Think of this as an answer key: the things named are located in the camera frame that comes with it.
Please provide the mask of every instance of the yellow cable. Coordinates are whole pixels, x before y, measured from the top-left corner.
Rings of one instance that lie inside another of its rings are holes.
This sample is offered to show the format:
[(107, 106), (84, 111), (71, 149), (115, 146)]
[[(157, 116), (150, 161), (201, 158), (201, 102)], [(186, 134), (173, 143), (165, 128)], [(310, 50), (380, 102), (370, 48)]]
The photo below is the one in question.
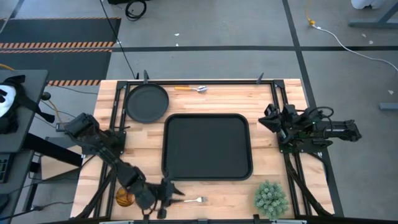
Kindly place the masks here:
[(305, 9), (304, 9), (304, 13), (305, 13), (305, 17), (307, 18), (308, 24), (310, 24), (310, 26), (315, 25), (315, 21), (310, 19), (308, 16), (308, 7), (309, 5), (312, 3), (311, 0), (308, 0), (306, 5), (305, 5)]
[(55, 115), (57, 116), (58, 120), (60, 121), (61, 124), (63, 124), (63, 122), (62, 122), (62, 120), (61, 120), (61, 117), (60, 117), (60, 115), (59, 115), (59, 113), (58, 113), (57, 107), (55, 106), (55, 104), (53, 104), (53, 103), (51, 102), (51, 100), (49, 100), (49, 102), (50, 102), (51, 105), (54, 107)]
[(0, 67), (6, 68), (6, 69), (11, 70), (11, 71), (15, 71), (15, 69), (13, 69), (13, 68), (11, 68), (10, 66), (7, 66), (7, 65), (0, 64)]

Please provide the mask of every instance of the potted plant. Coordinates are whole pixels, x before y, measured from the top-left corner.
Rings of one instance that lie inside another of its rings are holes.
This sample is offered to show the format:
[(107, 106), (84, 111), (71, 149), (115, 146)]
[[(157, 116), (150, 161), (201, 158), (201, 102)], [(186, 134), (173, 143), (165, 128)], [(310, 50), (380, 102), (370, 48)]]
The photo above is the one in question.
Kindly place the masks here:
[(268, 180), (260, 184), (254, 193), (254, 206), (269, 220), (280, 218), (288, 210), (286, 194), (282, 186), (270, 183)]

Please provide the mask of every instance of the gray floor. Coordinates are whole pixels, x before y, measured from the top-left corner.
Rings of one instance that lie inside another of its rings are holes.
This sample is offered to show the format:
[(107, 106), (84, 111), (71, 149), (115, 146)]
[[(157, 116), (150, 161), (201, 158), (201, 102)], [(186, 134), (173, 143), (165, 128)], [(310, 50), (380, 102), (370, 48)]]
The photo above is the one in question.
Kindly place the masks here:
[[(2, 7), (3, 0), (0, 17), (7, 17), (16, 2), (5, 0), (6, 7)], [(337, 46), (332, 36), (308, 28), (305, 2), (289, 1), (300, 44)], [(370, 40), (372, 45), (398, 45), (398, 30), (352, 29), (346, 24), (351, 18), (378, 17), (395, 2), (386, 1), (377, 10), (357, 11), (349, 0), (318, 0), (310, 6), (310, 17), (346, 45), (367, 46)], [(147, 14), (137, 22), (127, 21), (120, 8), (105, 5), (109, 16), (122, 17), (119, 36), (125, 47), (293, 44), (279, 0), (153, 0), (148, 2)], [(17, 17), (103, 17), (103, 12), (97, 0), (25, 0)], [(398, 65), (398, 52), (362, 53)], [(333, 107), (333, 119), (355, 119), (363, 135), (356, 143), (336, 140), (329, 150), (346, 217), (398, 220), (398, 151), (394, 141), (398, 113), (379, 111), (377, 105), (381, 101), (398, 102), (398, 74), (384, 63), (349, 52), (304, 52), (303, 56), (317, 105)], [(130, 52), (127, 57), (135, 72), (146, 69), (151, 78), (254, 78), (262, 72), (264, 78), (301, 78), (294, 52)], [(131, 74), (122, 53), (112, 53), (108, 79), (122, 78), (131, 78)], [(94, 86), (75, 88), (98, 91)], [(95, 107), (93, 95), (57, 87), (46, 91), (51, 92), (60, 110), (73, 115), (92, 113)], [(50, 111), (45, 105), (42, 108)], [(30, 131), (42, 137), (60, 136), (37, 119)], [(72, 201), (75, 188), (73, 181), (41, 185), (35, 203)], [(13, 223), (65, 220), (70, 207), (57, 205)]]

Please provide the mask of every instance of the black desk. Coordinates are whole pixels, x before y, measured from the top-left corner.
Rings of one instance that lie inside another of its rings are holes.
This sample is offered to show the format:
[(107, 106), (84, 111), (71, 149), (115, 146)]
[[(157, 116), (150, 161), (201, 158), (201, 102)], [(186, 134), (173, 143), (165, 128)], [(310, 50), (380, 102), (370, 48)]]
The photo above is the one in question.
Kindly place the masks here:
[[(3, 82), (7, 77), (15, 75), (26, 76), (23, 86), (27, 96), (31, 100), (39, 102), (44, 87), (47, 84), (48, 72), (45, 70), (20, 70), (15, 72), (0, 70), (0, 82)], [(34, 152), (39, 152), (77, 167), (81, 166), (82, 158), (79, 154), (28, 133), (35, 115), (34, 112), (20, 106), (17, 114), (19, 122), (17, 132), (0, 135), (0, 152), (18, 152), (12, 163), (7, 182), (0, 184), (0, 194), (8, 194), (24, 186), (26, 176), (30, 171)], [(22, 189), (19, 189), (10, 194), (10, 201), (3, 212), (0, 213), (0, 217), (7, 217), (14, 214), (21, 191)], [(4, 220), (3, 222), (10, 223), (11, 219)]]

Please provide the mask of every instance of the wooden tabletop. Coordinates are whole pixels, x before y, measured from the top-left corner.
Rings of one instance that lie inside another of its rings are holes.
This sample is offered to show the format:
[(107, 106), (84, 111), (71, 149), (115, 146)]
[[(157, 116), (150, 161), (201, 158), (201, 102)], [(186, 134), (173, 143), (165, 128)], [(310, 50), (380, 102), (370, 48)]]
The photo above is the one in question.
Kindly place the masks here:
[[(307, 103), (300, 80), (284, 81), (289, 103), (296, 105), (298, 109), (305, 109)], [(117, 80), (103, 80), (99, 88), (94, 117), (103, 130), (109, 128), (116, 83)], [(208, 201), (172, 205), (167, 209), (167, 219), (250, 219), (253, 214), (258, 213), (253, 205), (254, 191), (266, 180), (282, 185), (288, 195), (290, 206), (283, 218), (293, 218), (285, 164), (283, 155), (279, 152), (276, 135), (257, 121), (264, 116), (266, 106), (272, 103), (270, 85), (207, 85), (208, 91), (205, 94), (174, 90), (174, 86), (171, 85), (163, 87), (169, 94), (170, 105), (160, 120), (152, 124), (142, 124), (129, 117), (126, 118), (126, 126), (130, 128), (126, 130), (126, 150), (121, 159), (138, 166), (146, 175), (148, 182), (159, 183), (162, 178), (160, 166), (164, 121), (174, 113), (239, 113), (245, 116), (249, 122), (253, 159), (252, 176), (244, 181), (175, 182), (175, 186), (185, 193), (185, 199), (205, 196)], [(122, 105), (123, 96), (122, 90), (119, 105)], [(118, 109), (116, 124), (119, 124), (120, 114), (121, 106)], [(325, 210), (333, 213), (322, 163), (306, 154), (301, 154), (301, 160), (307, 187)], [(71, 217), (78, 215), (96, 192), (101, 166), (101, 159), (95, 157), (81, 170)], [(296, 189), (300, 211), (304, 214), (302, 196), (297, 186)], [(106, 193), (101, 215), (105, 214), (107, 198)], [(150, 218), (156, 219), (156, 212)], [(135, 204), (130, 207), (120, 207), (114, 200), (111, 219), (142, 220), (141, 210)]]

